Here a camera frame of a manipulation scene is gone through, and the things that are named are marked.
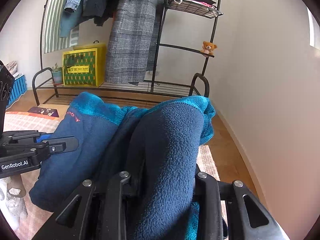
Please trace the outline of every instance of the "gray plaid coat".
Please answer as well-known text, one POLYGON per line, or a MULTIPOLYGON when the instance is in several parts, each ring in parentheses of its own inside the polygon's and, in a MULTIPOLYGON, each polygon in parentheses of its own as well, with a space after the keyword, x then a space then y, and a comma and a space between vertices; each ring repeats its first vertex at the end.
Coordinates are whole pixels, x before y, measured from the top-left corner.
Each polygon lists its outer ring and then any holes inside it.
POLYGON ((154 52, 149 57, 149 49, 151 40, 157 38, 153 32, 158 3, 159 0, 119 0, 108 44, 106 81, 144 80, 148 62, 154 59, 154 52))

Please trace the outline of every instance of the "green striped fabric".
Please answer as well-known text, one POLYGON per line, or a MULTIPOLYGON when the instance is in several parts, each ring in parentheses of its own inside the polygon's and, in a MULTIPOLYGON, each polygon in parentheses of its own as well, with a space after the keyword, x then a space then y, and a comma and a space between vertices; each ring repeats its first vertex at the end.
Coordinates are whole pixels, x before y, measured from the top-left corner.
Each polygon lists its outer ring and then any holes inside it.
POLYGON ((60 17, 65 0, 49 0, 44 18, 43 51, 53 52, 78 44, 79 26, 71 30, 68 37, 60 38, 60 17))

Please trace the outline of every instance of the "triangular cutout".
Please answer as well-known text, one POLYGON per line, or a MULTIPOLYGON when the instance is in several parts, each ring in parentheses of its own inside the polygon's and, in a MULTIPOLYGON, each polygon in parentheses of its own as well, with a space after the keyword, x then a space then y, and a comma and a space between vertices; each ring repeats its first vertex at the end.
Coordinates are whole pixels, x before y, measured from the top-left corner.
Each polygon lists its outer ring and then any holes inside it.
POLYGON ((265 226, 269 223, 267 217, 259 209, 256 203, 248 195, 243 196, 245 207, 247 209, 250 226, 252 228, 257 228, 260 226, 265 226))
POLYGON ((81 199, 82 197, 80 195, 76 195, 73 198, 73 200, 68 204, 68 206, 66 206, 66 208, 57 217, 56 219, 57 224, 66 226, 68 228, 73 227, 76 220, 81 199))

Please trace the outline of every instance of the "silver bolt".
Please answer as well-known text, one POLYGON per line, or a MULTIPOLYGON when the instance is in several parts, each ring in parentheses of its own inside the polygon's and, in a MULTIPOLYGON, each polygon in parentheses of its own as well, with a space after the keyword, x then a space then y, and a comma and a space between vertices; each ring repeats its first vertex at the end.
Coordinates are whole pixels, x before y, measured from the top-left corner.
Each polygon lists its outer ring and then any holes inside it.
POLYGON ((119 176, 122 177, 122 178, 126 178, 126 177, 129 176, 129 172, 127 172, 127 171, 121 171, 121 172, 119 173, 119 176))
POLYGON ((201 179, 205 179, 207 177, 207 174, 205 172, 199 172, 198 177, 201 179))
POLYGON ((90 187, 92 185, 92 181, 89 179, 86 179, 82 182, 82 185, 85 187, 90 187))
POLYGON ((243 186, 243 182, 241 180, 235 180, 235 182, 233 184, 235 184, 236 187, 242 187, 243 186))

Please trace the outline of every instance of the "blue crate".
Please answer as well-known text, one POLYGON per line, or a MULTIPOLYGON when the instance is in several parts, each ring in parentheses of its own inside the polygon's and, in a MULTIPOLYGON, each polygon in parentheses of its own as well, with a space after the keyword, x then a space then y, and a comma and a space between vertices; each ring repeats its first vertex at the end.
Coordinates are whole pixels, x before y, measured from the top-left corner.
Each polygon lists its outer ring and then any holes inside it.
POLYGON ((10 100, 6 108, 11 106, 15 100, 27 91, 26 77, 24 75, 18 77, 13 84, 10 100))

